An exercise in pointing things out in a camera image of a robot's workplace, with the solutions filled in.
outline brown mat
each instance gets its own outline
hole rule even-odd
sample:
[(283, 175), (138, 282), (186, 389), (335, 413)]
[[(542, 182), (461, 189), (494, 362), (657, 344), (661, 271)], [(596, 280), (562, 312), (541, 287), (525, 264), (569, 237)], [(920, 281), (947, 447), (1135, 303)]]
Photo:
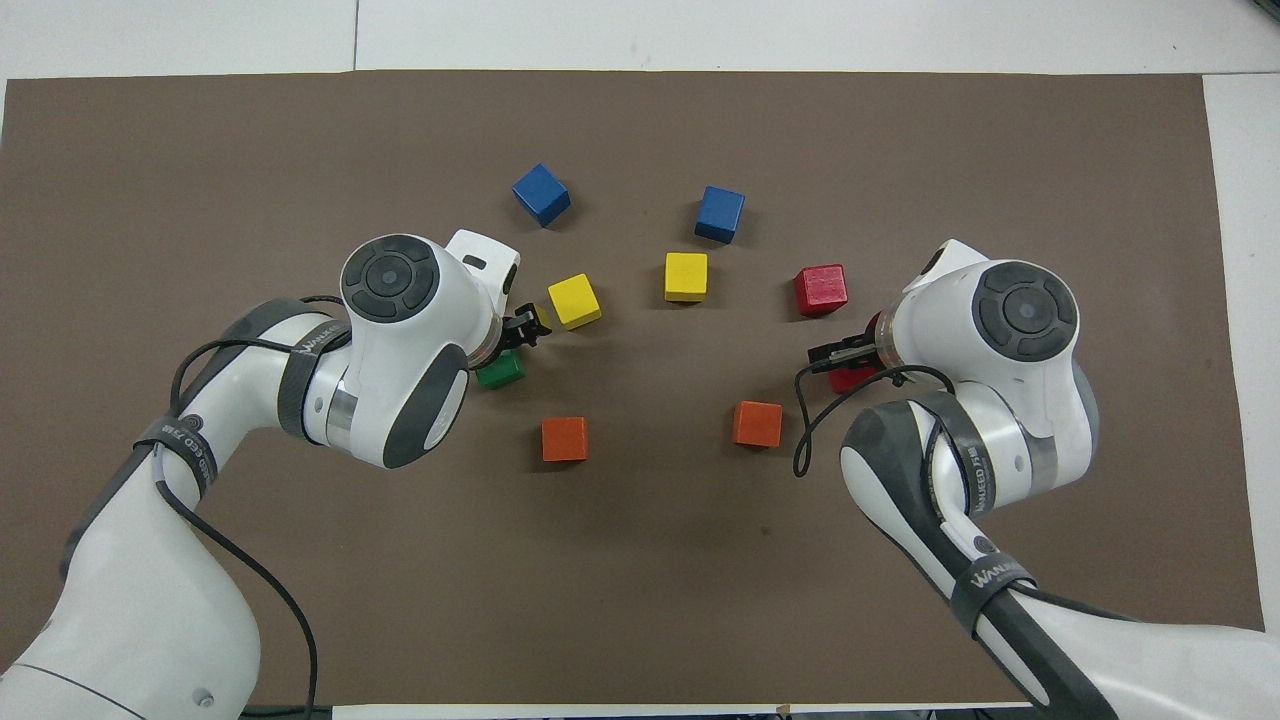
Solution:
[[(513, 300), (586, 272), (603, 320), (472, 386), (402, 471), (257, 433), (201, 506), (306, 609), (323, 702), (1019, 700), (840, 479), (855, 406), (892, 388), (790, 474), (804, 350), (948, 237), (1071, 283), (1102, 406), (1091, 475), (992, 538), (1069, 597), (1261, 628), (1198, 77), (49, 79), (10, 83), (6, 113), (0, 664), (188, 350), (260, 300), (334, 292), (369, 237), (458, 227), (524, 254)], [(573, 193), (549, 231), (509, 191), (538, 161)], [(748, 196), (731, 246), (691, 234), (708, 183)], [(671, 250), (710, 252), (707, 302), (663, 302)], [(790, 279), (824, 263), (851, 301), (800, 319)], [(730, 442), (744, 398), (786, 405), (783, 448)], [(541, 464), (539, 421), (577, 414), (591, 459)], [(255, 698), (300, 700), (297, 628), (224, 564), (262, 629)]]

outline black strap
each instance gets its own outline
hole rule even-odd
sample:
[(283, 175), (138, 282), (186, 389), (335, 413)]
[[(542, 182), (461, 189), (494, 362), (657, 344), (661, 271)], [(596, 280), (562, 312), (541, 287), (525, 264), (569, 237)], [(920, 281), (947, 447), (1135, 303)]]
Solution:
[(1036, 583), (1036, 578), (1032, 578), (1021, 564), (1004, 552), (983, 555), (960, 573), (955, 589), (951, 591), (951, 614), (960, 620), (960, 626), (970, 638), (978, 626), (982, 609), (996, 593), (1015, 580)]
[(951, 441), (951, 448), (960, 464), (960, 475), (965, 483), (968, 510), (965, 515), (982, 518), (996, 506), (996, 470), (987, 452), (982, 433), (969, 419), (960, 401), (946, 392), (931, 392), (913, 397), (942, 425), (942, 432)]
[(275, 396), (275, 414), (280, 419), (280, 427), (291, 436), (300, 437), (311, 445), (320, 445), (307, 437), (306, 423), (302, 414), (307, 401), (307, 388), (311, 387), (311, 378), (315, 375), (320, 356), (329, 350), (342, 347), (351, 340), (351, 325), (342, 320), (329, 320), (320, 323), (307, 333), (289, 352), (289, 360), (284, 364), (284, 375), (280, 378), (280, 391)]
[(205, 436), (173, 415), (163, 415), (151, 423), (133, 447), (155, 443), (168, 447), (182, 457), (196, 478), (200, 497), (205, 497), (205, 491), (218, 479), (218, 460), (214, 459), (214, 451)]

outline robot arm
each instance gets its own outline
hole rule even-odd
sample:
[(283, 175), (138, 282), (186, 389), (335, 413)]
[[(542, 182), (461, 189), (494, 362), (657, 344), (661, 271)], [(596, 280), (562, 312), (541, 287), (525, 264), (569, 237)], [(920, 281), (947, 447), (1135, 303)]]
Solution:
[(274, 300), (228, 328), (227, 340), (288, 352), (221, 347), (143, 434), (68, 542), (61, 597), (4, 674), (0, 716), (238, 717), (257, 680), (257, 625), (156, 483), (193, 510), (265, 427), (384, 468), (422, 456), (452, 427), (468, 369), (548, 332), (531, 310), (503, 319), (518, 264), (468, 231), (445, 249), (384, 236), (340, 274), (349, 325)]
[(863, 411), (841, 470), (863, 512), (1050, 717), (1235, 719), (1280, 710), (1280, 642), (1138, 623), (1039, 592), (974, 524), (1078, 479), (1098, 430), (1071, 360), (1075, 301), (1052, 273), (950, 241), (873, 327), (881, 363), (956, 382)]

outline cube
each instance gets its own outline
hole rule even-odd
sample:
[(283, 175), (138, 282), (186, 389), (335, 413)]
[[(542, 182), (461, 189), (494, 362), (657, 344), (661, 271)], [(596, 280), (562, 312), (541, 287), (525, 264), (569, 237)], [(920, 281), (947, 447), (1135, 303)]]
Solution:
[(662, 297), (669, 302), (707, 300), (707, 254), (668, 252)]
[(755, 447), (782, 445), (782, 406), (744, 400), (733, 410), (733, 442)]
[(516, 200), (520, 200), (525, 210), (529, 210), (538, 219), (538, 224), (544, 228), (570, 204), (568, 188), (541, 163), (534, 165), (534, 169), (516, 181), (516, 184), (511, 186), (511, 191), (516, 193)]
[(543, 420), (543, 461), (586, 460), (586, 418)]
[(600, 319), (600, 302), (585, 273), (563, 279), (548, 287), (547, 292), (552, 296), (552, 305), (566, 331)]
[(836, 368), (827, 373), (827, 380), (836, 395), (854, 389), (854, 386), (877, 373), (876, 368)]
[(525, 364), (515, 348), (503, 350), (498, 357), (476, 370), (476, 379), (489, 389), (498, 389), (525, 377)]
[(805, 268), (795, 278), (796, 306), (800, 314), (817, 318), (849, 302), (844, 265)]
[(694, 234), (730, 243), (737, 232), (737, 220), (742, 215), (746, 196), (721, 187), (707, 186), (703, 191), (703, 204), (698, 210), (698, 224)]

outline white table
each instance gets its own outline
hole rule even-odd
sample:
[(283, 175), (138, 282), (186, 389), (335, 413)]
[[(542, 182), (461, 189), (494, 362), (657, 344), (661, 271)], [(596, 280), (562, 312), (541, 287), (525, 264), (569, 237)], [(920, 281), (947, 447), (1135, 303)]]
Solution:
[[(1280, 23), (1248, 0), (0, 0), (5, 79), (385, 68), (1204, 74), (1258, 585), (1266, 626), (1280, 628)], [(338, 717), (773, 710), (381, 706)]]

